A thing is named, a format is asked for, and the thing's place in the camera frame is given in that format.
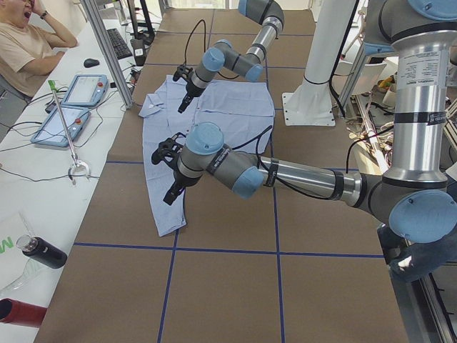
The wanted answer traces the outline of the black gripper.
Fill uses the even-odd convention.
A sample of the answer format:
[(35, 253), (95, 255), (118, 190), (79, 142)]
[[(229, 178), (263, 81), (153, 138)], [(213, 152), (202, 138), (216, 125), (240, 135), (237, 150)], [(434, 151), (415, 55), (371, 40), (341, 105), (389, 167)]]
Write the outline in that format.
[(187, 177), (180, 171), (174, 171), (174, 183), (166, 192), (163, 201), (168, 205), (172, 205), (186, 187), (192, 187), (195, 184), (196, 178)]
[(187, 84), (186, 95), (178, 108), (178, 113), (183, 113), (195, 97), (200, 97), (200, 88), (194, 84)]

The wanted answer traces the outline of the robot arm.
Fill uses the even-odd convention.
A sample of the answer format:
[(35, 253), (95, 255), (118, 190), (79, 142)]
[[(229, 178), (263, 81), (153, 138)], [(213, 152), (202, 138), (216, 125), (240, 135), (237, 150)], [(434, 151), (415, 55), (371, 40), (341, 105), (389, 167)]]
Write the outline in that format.
[[(268, 68), (256, 91), (266, 98), (267, 116), (217, 114), (228, 142), (246, 151), (342, 171), (350, 144), (343, 119), (333, 126), (286, 126), (279, 108), (282, 89), (298, 81), (300, 61), (309, 55), (315, 25), (307, 10), (285, 13), (286, 34), (273, 45)], [(251, 137), (262, 133), (261, 143)], [(151, 207), (160, 236), (178, 232), (183, 247), (207, 249), (278, 250), (292, 253), (370, 254), (377, 251), (376, 220), (343, 202), (316, 200), (287, 189), (260, 188), (242, 199), (212, 176), (172, 205), (163, 201), (172, 183), (171, 170), (156, 167), (158, 191), (150, 191)]]
[(221, 39), (204, 52), (195, 69), (188, 68), (185, 64), (177, 67), (173, 80), (186, 81), (186, 95), (178, 108), (179, 113), (184, 112), (193, 99), (203, 94), (222, 68), (242, 76), (247, 81), (258, 81), (268, 49), (283, 31), (283, 10), (276, 1), (246, 0), (238, 3), (238, 11), (260, 24), (260, 32), (245, 54), (238, 53), (229, 41)]

